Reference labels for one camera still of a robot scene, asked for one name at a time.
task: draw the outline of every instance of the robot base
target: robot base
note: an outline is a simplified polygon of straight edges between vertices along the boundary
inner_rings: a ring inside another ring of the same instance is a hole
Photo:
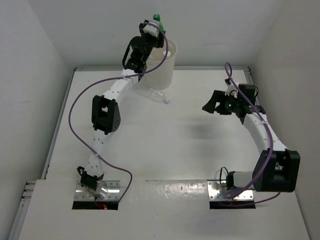
[[[118,210],[120,181],[99,181],[97,191],[76,183],[72,209]]]
[[[226,181],[221,181],[222,185],[226,185]],[[255,198],[252,190],[246,190],[232,201],[227,201],[224,194],[228,192],[227,188],[221,186],[219,180],[208,180],[208,193],[210,209],[255,209]],[[236,206],[252,203],[248,206]]]

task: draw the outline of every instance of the clear plastic bottle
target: clear plastic bottle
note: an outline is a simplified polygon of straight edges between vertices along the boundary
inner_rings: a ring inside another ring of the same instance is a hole
[[[164,104],[168,104],[170,102],[170,98],[167,97],[163,91],[154,90],[153,88],[149,87],[146,82],[140,81],[134,85],[132,89],[136,94],[150,99],[153,102]]]

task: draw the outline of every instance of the white table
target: white table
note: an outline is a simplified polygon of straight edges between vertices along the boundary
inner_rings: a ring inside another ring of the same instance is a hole
[[[175,70],[165,90],[169,105],[130,92],[119,106],[120,128],[105,144],[107,161],[133,174],[132,186],[119,210],[71,210],[90,150],[68,127],[76,96],[89,84],[119,71],[76,71],[53,147],[46,179],[38,180],[20,233],[20,240],[262,240],[309,239],[294,193],[283,193],[256,209],[210,210],[207,179],[226,166],[250,171],[259,158],[249,132],[235,115],[202,111],[214,90],[225,90],[223,70]],[[233,77],[246,83],[243,70]],[[74,108],[74,129],[93,141],[91,104],[112,82],[96,85]],[[105,180],[129,175],[105,166]],[[257,193],[255,200],[273,193]]]

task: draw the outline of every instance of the robotic arm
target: robotic arm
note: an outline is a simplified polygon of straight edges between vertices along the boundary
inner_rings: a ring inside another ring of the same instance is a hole
[[[258,172],[266,161],[269,153],[270,138],[264,126],[265,123],[268,124],[268,121],[263,107],[260,105],[255,106],[265,122],[261,121],[257,113],[242,95],[237,94],[237,89],[229,79],[226,79],[225,83],[227,85],[227,90],[215,90],[211,99],[202,110],[210,114],[217,112],[220,115],[231,115],[232,113],[235,113],[241,123],[250,132],[261,153],[253,172],[229,172],[226,177],[226,187],[227,190],[231,190],[243,188],[258,175]],[[238,84],[237,81],[235,81],[235,84],[250,102],[255,105],[257,87],[252,84]],[[289,150],[279,140],[269,124],[268,127],[273,138],[273,151],[262,174],[260,174],[253,183],[253,187],[257,192],[293,192],[298,177],[300,155],[297,151]]]
[[[159,33],[156,27],[147,23],[160,26],[160,22],[156,20],[145,20],[139,25],[141,36],[135,36],[131,39],[122,59],[122,79],[118,79],[104,94],[96,95],[92,100],[91,121],[94,128],[92,148],[98,155],[103,154],[107,138],[119,128],[121,100],[129,89],[143,77],[143,73],[147,70],[146,62],[152,49],[164,46],[164,36]],[[130,48],[132,52],[127,60]],[[93,191],[96,191],[98,181],[104,177],[103,163],[93,153],[89,157],[87,165],[85,167],[79,166],[77,171],[81,176],[80,182]]]

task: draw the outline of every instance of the white wall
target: white wall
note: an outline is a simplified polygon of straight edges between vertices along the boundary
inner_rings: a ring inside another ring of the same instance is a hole
[[[70,72],[27,0],[0,2],[0,240],[41,177]]]
[[[296,193],[312,239],[320,239],[320,1],[286,0],[253,67],[274,130],[301,155]]]
[[[159,13],[178,65],[249,65],[283,0],[29,0],[70,67],[121,64],[144,19]]]

